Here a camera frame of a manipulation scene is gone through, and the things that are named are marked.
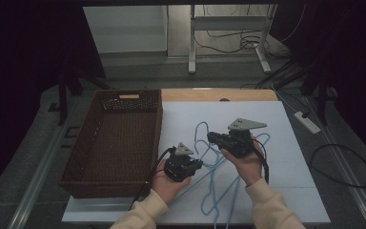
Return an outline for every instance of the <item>person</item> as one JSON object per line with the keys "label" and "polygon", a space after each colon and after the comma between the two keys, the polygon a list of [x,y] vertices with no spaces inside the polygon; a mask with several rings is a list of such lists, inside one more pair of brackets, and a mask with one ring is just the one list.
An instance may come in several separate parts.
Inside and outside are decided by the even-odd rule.
{"label": "person", "polygon": [[[254,146],[262,152],[255,141]],[[273,191],[262,177],[262,164],[256,154],[238,159],[225,149],[222,149],[221,153],[236,167],[246,183],[245,191],[253,202],[255,228],[305,228],[296,213],[286,206],[284,197]],[[162,160],[159,164],[160,172],[154,175],[150,194],[143,201],[136,201],[131,211],[118,219],[111,229],[156,228],[155,221],[168,211],[167,204],[191,182],[190,177],[182,182],[169,179],[162,171],[165,161]]]}

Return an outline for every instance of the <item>brown basket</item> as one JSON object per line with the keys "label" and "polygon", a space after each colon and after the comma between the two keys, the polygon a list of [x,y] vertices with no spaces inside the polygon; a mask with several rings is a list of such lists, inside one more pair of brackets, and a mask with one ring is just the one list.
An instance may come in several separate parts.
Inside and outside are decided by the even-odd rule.
{"label": "brown basket", "polygon": [[58,182],[74,198],[134,197],[158,155],[160,90],[98,91]]}

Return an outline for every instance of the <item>electrical outlet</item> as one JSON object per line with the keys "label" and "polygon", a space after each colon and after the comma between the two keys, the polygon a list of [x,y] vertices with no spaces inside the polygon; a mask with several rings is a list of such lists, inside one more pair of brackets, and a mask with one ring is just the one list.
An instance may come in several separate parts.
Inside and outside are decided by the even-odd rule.
{"label": "electrical outlet", "polygon": [[298,119],[298,121],[301,122],[302,125],[304,125],[304,127],[306,127],[313,135],[319,133],[320,129],[314,124],[314,122],[311,121],[309,117],[302,117],[302,115],[302,112],[297,112],[294,114],[294,117]]}

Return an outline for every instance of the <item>white tabletop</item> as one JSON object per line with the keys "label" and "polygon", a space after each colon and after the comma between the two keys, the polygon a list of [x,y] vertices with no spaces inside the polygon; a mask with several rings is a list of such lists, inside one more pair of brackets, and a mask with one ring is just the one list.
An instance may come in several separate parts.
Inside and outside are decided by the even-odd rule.
{"label": "white tabletop", "polygon": [[[267,124],[266,128],[251,130],[253,135],[268,134],[270,140],[265,144],[267,162],[270,168],[270,186],[281,193],[288,206],[304,223],[330,222],[315,183],[299,149],[294,131],[281,102],[163,102],[162,134],[159,154],[167,148],[183,142],[194,151],[194,131],[200,122],[207,122],[210,132],[228,133],[228,125],[238,117]],[[198,128],[197,140],[207,141],[205,125]],[[258,140],[267,139],[262,135]],[[205,151],[205,144],[198,143],[197,150]],[[208,152],[203,160],[214,163],[216,155]],[[219,199],[237,177],[235,167],[223,162],[214,173],[215,198]],[[166,215],[158,224],[213,224],[252,223],[252,202],[244,191],[240,180],[235,194],[235,185],[229,189],[217,206],[218,212],[207,212],[214,205],[211,196],[202,201],[210,192],[211,173],[203,168],[193,176],[191,185],[181,191]],[[131,198],[70,198],[63,221],[66,222],[114,222],[130,207]]]}

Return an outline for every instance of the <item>cream sweater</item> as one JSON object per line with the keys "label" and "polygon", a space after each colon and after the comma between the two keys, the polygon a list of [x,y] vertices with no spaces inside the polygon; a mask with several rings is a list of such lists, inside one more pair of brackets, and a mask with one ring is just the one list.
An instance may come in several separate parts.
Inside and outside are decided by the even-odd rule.
{"label": "cream sweater", "polygon": [[[254,204],[256,228],[305,228],[295,212],[288,209],[284,197],[274,192],[264,178],[245,189]],[[154,191],[141,202],[135,202],[130,212],[111,227],[156,228],[155,221],[168,211],[168,205]]]}

